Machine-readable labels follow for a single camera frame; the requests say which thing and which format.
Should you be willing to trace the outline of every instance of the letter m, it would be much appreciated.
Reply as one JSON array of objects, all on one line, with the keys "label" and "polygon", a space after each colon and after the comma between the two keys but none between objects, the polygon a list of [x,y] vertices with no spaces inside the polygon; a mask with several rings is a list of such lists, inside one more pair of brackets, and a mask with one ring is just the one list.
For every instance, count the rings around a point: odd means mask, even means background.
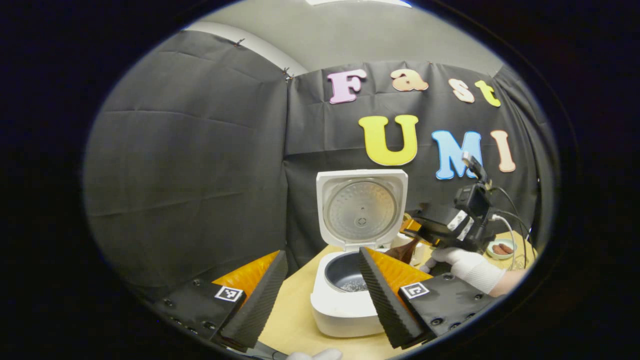
[{"label": "letter m", "polygon": [[[462,153],[467,151],[475,157],[480,165],[482,165],[482,154],[480,153],[480,134],[475,131],[467,131],[465,139],[462,141],[462,148],[448,131],[434,131],[431,137],[438,142],[438,151],[440,152],[440,170],[436,172],[438,179],[452,179],[454,176],[451,164],[456,168],[458,177],[465,174],[467,166],[462,161]],[[467,176],[476,177],[471,171],[467,170]]]}]

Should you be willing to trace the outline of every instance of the ceiling light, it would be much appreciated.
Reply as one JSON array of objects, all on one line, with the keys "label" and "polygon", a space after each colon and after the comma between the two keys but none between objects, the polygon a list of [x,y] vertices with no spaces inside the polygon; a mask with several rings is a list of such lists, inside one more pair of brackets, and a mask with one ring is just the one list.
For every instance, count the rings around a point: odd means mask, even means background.
[{"label": "ceiling light", "polygon": [[[338,2],[344,2],[344,1],[354,1],[354,0],[307,0],[307,2],[309,4],[311,4],[311,5],[338,3]],[[358,2],[374,1],[376,3],[393,4],[393,5],[404,6],[406,8],[410,8],[411,7],[411,5],[409,5],[408,3],[404,2],[404,1],[400,1],[400,0],[357,0],[357,1]]]}]

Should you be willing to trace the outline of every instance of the hand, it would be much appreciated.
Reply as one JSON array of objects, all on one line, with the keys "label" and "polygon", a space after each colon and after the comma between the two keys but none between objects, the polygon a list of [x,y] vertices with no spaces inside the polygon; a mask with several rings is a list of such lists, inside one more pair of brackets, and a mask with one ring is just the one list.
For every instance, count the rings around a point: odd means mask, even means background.
[{"label": "hand", "polygon": [[303,352],[293,352],[286,360],[342,360],[342,352],[336,348],[328,348],[314,356]]},{"label": "hand", "polygon": [[489,263],[484,256],[478,253],[454,247],[434,250],[431,258],[420,267],[420,270],[429,273],[436,262],[450,264],[453,275],[485,294],[489,294],[493,290],[506,272],[506,270]]}]

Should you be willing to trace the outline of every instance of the brown bottle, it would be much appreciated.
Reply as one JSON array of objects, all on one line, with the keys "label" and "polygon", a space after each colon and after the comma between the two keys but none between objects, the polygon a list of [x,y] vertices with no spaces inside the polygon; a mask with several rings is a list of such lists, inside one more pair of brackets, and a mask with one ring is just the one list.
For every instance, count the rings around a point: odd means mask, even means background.
[{"label": "brown bottle", "polygon": [[415,247],[418,245],[418,242],[420,242],[420,239],[414,238],[408,244],[388,249],[385,252],[385,254],[391,256],[394,259],[398,259],[405,264],[409,264],[411,263],[411,258],[413,257],[413,251],[415,250]]}]

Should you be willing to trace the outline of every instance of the inner lid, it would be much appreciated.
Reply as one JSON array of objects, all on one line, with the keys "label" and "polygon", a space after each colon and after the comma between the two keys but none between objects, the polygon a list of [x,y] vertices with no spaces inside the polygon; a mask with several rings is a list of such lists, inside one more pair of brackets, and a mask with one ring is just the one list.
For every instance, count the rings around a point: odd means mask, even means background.
[{"label": "inner lid", "polygon": [[376,241],[390,231],[396,215],[393,193],[373,179],[339,186],[324,208],[327,229],[345,243]]}]

